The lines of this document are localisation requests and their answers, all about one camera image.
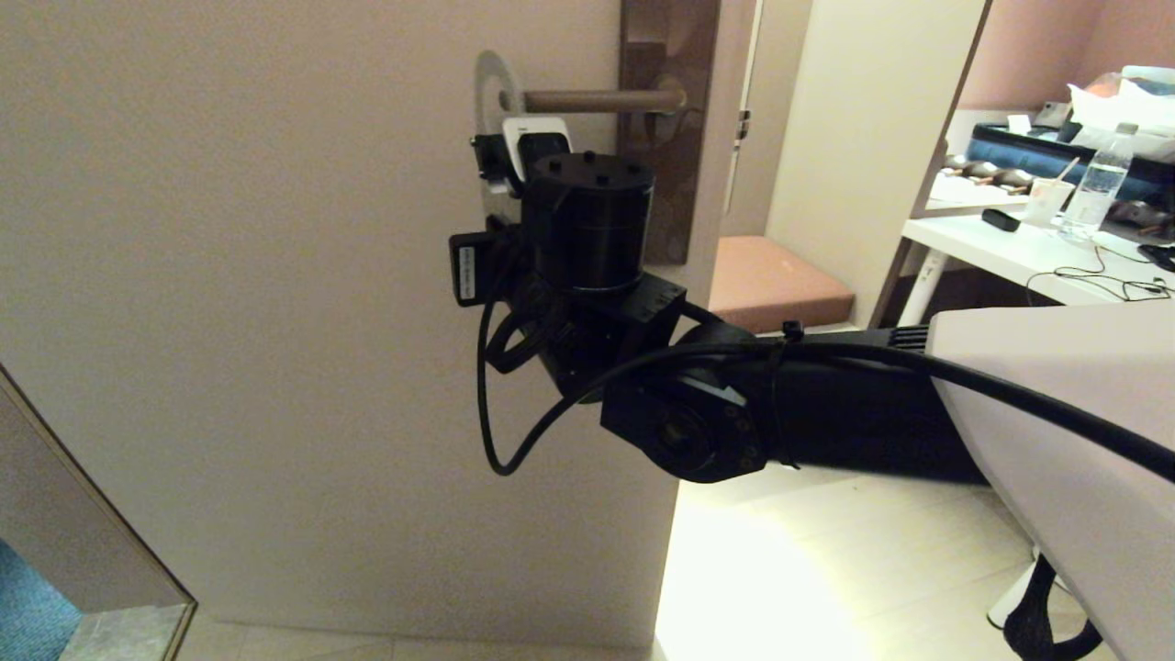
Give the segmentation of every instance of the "label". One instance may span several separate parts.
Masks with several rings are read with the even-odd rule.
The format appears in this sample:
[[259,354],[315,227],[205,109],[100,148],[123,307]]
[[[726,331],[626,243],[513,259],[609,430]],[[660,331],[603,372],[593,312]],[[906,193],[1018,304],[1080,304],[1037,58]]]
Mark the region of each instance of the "label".
[[461,282],[461,299],[477,296],[476,250],[472,245],[457,248],[457,279]]

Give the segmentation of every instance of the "paper cup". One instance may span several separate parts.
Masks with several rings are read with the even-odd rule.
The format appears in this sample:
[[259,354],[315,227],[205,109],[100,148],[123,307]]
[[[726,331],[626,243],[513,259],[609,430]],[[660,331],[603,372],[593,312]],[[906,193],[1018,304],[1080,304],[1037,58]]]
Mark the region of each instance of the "paper cup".
[[1028,205],[1021,222],[1035,224],[1036,227],[1052,227],[1053,217],[1056,216],[1065,201],[1076,186],[1068,181],[1054,181],[1052,178],[1038,178],[1033,182],[1032,193],[1028,194]]

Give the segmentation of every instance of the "pink cushion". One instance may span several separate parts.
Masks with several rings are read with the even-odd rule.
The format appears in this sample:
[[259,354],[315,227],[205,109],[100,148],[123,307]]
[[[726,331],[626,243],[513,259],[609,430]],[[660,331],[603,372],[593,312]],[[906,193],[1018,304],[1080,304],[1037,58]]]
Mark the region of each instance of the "pink cushion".
[[853,292],[766,236],[724,236],[710,309],[753,333],[771,333],[788,319],[805,325],[848,319]]

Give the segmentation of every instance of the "black cylindrical motor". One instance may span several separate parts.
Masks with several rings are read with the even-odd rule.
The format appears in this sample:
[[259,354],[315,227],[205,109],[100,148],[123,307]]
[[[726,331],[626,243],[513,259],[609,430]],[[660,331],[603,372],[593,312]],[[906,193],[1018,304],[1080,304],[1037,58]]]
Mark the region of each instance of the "black cylindrical motor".
[[611,291],[642,274],[653,173],[619,156],[555,154],[530,170],[523,230],[535,269],[560,290]]

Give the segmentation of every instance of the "white label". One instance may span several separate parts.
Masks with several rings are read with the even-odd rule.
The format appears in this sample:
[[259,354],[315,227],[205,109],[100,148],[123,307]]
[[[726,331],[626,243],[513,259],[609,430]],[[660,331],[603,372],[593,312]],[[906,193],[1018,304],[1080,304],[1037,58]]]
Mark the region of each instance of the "white label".
[[457,278],[461,281],[461,299],[465,301],[477,295],[476,254],[472,247],[457,248]]

